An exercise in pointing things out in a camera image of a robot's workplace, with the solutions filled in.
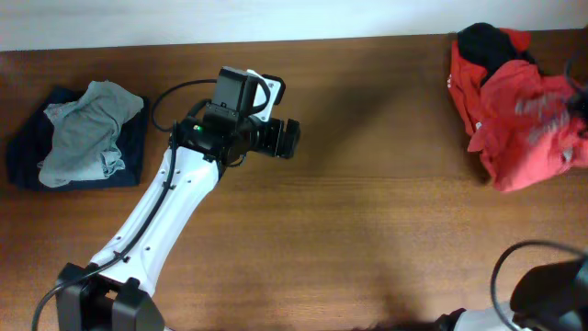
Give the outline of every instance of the white wall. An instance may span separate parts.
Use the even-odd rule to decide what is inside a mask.
[[[2,0],[0,51],[588,24],[588,0]]]

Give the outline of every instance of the robotic arm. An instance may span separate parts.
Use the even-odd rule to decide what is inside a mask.
[[[283,120],[270,117],[285,87],[278,77],[220,70],[214,98],[199,102],[174,125],[157,176],[127,221],[88,267],[67,264],[60,273],[58,286],[71,284],[56,292],[60,330],[164,330],[152,296],[196,207],[248,152],[294,155],[300,125],[288,120],[284,130]],[[195,115],[202,108],[199,120]],[[117,294],[114,300],[107,297],[110,291]]]

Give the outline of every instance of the wooden table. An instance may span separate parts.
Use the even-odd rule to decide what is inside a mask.
[[[533,33],[532,52],[560,74],[585,30]],[[223,65],[278,75],[274,116],[299,120],[289,161],[251,154],[192,217],[167,259],[155,301],[177,330],[338,330],[435,319],[489,306],[493,264],[510,244],[585,245],[588,176],[576,170],[504,195],[485,184],[447,92],[451,36],[390,37],[0,53],[6,139],[52,86],[116,82],[154,100]],[[588,74],[586,62],[576,76]],[[178,91],[160,122],[181,119],[212,86]],[[125,221],[161,163],[150,127],[137,188],[0,191],[0,329],[29,326],[68,261],[84,265]],[[533,266],[565,256],[529,249],[500,277],[507,299]],[[54,303],[41,329],[56,329]]]

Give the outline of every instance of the dark blue cloth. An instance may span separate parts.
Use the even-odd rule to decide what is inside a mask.
[[[6,169],[8,180],[19,188],[48,191],[68,191],[91,188],[119,188],[139,185],[143,169],[145,133],[149,123],[149,99],[143,98],[143,109],[122,125],[117,147],[125,169],[115,172],[107,179],[72,181],[58,188],[48,188],[39,182],[37,164],[51,151],[53,124],[43,112],[49,104],[72,102],[84,92],[74,92],[62,87],[53,89],[45,102],[27,120],[17,136],[8,143]]]

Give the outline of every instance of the pile of clothing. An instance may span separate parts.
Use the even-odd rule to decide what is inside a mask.
[[[474,24],[453,42],[447,87],[471,136],[468,151],[500,191],[528,187],[588,166],[586,125],[570,112],[576,91],[544,76],[527,51],[527,32]]]
[[[149,101],[112,82],[55,88],[7,146],[9,181],[32,190],[139,185]]]

